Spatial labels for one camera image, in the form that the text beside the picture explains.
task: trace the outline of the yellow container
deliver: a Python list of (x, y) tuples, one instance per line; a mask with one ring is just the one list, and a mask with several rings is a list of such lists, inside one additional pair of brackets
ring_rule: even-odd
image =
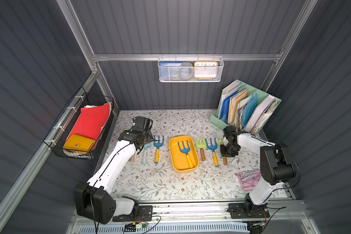
[[(187, 140), (189, 141), (189, 146), (190, 146), (190, 151), (189, 151), (190, 160), (193, 165), (196, 165), (193, 168), (189, 167), (186, 159), (186, 154), (182, 153), (178, 147), (178, 143), (180, 143), (180, 146), (183, 149), (182, 142), (184, 142), (185, 146), (187, 147), (187, 144), (186, 144)], [(173, 137), (172, 139), (169, 140), (169, 149), (170, 149), (170, 157), (172, 158), (172, 164), (176, 172), (178, 173), (192, 172), (199, 166), (199, 157), (191, 137), (189, 136)]]

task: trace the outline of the red folder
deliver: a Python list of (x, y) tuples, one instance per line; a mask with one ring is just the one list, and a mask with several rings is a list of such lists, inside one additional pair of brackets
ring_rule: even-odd
[(66, 142), (73, 134), (96, 140), (108, 121), (111, 108), (112, 103), (91, 108), (81, 108), (81, 114), (75, 122)]

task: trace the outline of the wire basket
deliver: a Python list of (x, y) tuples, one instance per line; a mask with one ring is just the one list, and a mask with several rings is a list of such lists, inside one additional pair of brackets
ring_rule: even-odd
[(46, 143), (47, 146), (51, 148), (52, 152), (55, 153), (55, 155), (58, 157), (78, 158), (85, 160), (92, 160), (94, 156), (99, 157), (101, 152), (103, 151), (103, 146), (114, 118), (112, 111), (110, 112), (109, 118), (106, 124), (104, 125), (101, 133), (99, 134), (99, 137), (96, 139), (93, 147), (89, 151), (69, 150), (64, 149), (63, 147), (69, 136), (69, 133), (75, 125), (75, 122), (81, 114), (81, 108), (85, 107), (86, 105), (100, 106), (108, 102), (111, 102), (113, 104), (113, 98), (92, 93), (84, 93), (83, 96), (79, 97), (79, 100), (76, 102), (74, 107), (69, 107), (69, 114), (67, 115), (63, 123), (60, 124), (60, 126), (53, 127), (57, 128), (57, 132), (53, 139), (46, 140), (44, 138), (44, 143)]
[(220, 82), (222, 57), (162, 56), (158, 59), (161, 82)]

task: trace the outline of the clock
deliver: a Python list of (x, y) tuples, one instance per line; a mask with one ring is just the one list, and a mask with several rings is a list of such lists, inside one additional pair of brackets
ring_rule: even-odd
[(199, 80), (211, 79), (217, 76), (218, 63), (216, 61), (196, 61), (194, 76)]

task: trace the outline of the patterned table surface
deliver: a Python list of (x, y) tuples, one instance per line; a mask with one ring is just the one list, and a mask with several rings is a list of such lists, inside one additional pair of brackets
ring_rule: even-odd
[[(189, 173), (178, 174), (172, 166), (169, 140), (175, 136), (189, 135), (191, 138), (223, 138), (223, 133), (209, 124), (214, 110), (123, 110), (105, 155), (108, 158), (117, 143), (118, 136), (132, 126), (132, 118), (143, 116), (153, 120), (152, 134), (164, 135), (160, 147), (159, 163), (154, 163), (156, 147), (150, 147), (146, 165), (142, 165), (143, 152), (136, 155), (134, 163), (126, 163), (112, 189), (114, 197), (128, 196), (138, 200), (176, 199), (236, 199), (244, 198), (237, 173), (260, 168), (260, 157), (242, 147), (239, 155), (228, 158), (224, 166), (219, 148), (216, 150), (220, 167), (214, 167), (211, 150), (204, 150), (206, 161), (200, 159), (199, 167)], [(287, 197), (285, 190), (277, 190), (272, 197)]]

